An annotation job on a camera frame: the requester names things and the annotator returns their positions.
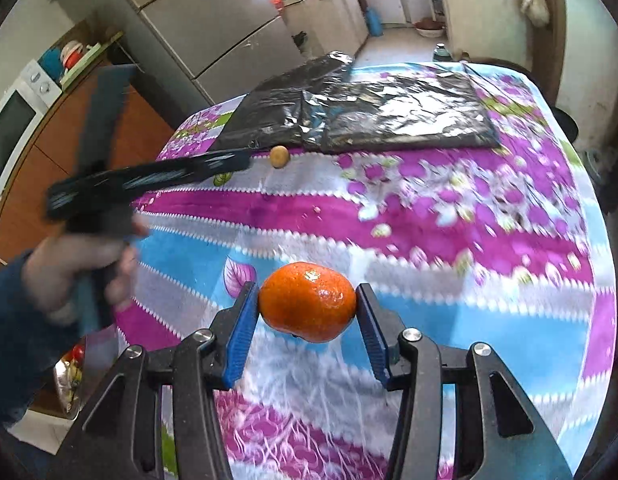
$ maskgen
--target tangerine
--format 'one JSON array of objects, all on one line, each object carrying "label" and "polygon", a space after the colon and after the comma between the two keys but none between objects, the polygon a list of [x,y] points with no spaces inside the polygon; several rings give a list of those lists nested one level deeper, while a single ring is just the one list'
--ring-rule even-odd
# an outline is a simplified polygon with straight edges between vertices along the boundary
[{"label": "tangerine", "polygon": [[260,288],[260,314],[275,330],[325,343],[340,334],[356,314],[356,293],[339,272],[296,262],[280,267]]}]

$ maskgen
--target table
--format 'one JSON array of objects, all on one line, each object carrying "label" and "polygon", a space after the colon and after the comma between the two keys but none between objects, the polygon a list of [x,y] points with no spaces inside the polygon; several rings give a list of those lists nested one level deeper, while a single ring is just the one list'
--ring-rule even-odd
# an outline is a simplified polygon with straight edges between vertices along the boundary
[{"label": "table", "polygon": [[[458,70],[449,64],[449,70]],[[539,91],[507,69],[472,81],[502,147],[340,156],[296,153],[282,170],[257,155],[244,172],[145,195],[134,303],[121,348],[174,345],[296,260],[323,264],[440,344],[489,343],[531,397],[575,470],[609,383],[616,333],[605,224],[576,152]],[[359,69],[358,80],[426,65]],[[236,98],[191,116],[159,159],[202,153]],[[173,472],[171,393],[165,467]],[[262,320],[243,378],[217,396],[234,476],[381,479],[400,394],[374,379],[355,323],[312,345]],[[439,477],[450,478],[454,395],[443,395]]]}]

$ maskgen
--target floral tablecloth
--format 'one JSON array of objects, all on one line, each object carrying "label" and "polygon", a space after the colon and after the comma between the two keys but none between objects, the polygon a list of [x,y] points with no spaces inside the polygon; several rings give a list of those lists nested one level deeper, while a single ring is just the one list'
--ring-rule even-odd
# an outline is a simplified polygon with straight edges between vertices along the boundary
[{"label": "floral tablecloth", "polygon": [[[459,66],[449,64],[449,70]],[[479,97],[502,147],[340,156],[264,155],[240,173],[145,195],[121,346],[177,344],[298,260],[370,282],[380,302],[438,343],[493,346],[575,470],[609,382],[616,335],[614,269],[592,185],[538,90],[509,70],[475,65]],[[429,77],[426,65],[354,71]],[[191,116],[159,158],[209,148],[241,98]],[[171,393],[163,405],[175,473]],[[259,321],[243,378],[217,396],[237,479],[381,479],[400,394],[374,379],[358,326],[307,344]],[[439,476],[450,478],[454,394],[443,396]]]}]

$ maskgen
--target orange fruit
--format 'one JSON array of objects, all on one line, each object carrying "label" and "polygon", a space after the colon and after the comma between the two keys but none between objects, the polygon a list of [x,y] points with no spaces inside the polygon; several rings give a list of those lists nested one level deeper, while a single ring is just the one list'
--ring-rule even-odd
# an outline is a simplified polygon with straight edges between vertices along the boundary
[{"label": "orange fruit", "polygon": [[356,314],[356,293],[339,272],[296,262],[280,267],[260,287],[260,315],[275,330],[325,343]]}]

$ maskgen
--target screw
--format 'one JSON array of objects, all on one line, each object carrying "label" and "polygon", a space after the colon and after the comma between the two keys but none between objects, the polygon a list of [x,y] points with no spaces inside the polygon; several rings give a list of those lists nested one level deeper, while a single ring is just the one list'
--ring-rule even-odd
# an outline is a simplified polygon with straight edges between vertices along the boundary
[{"label": "screw", "polygon": [[407,341],[415,343],[416,341],[420,341],[422,339],[422,332],[417,328],[405,328],[403,330],[403,337],[407,339]]},{"label": "screw", "polygon": [[199,343],[206,343],[207,341],[211,341],[211,338],[214,334],[208,328],[201,328],[200,330],[196,330],[192,337]]},{"label": "screw", "polygon": [[142,347],[140,345],[131,345],[124,351],[124,355],[129,359],[135,359],[142,355]]},{"label": "screw", "polygon": [[487,357],[487,355],[492,353],[492,347],[487,345],[487,343],[476,343],[474,345],[474,352],[482,357]]}]

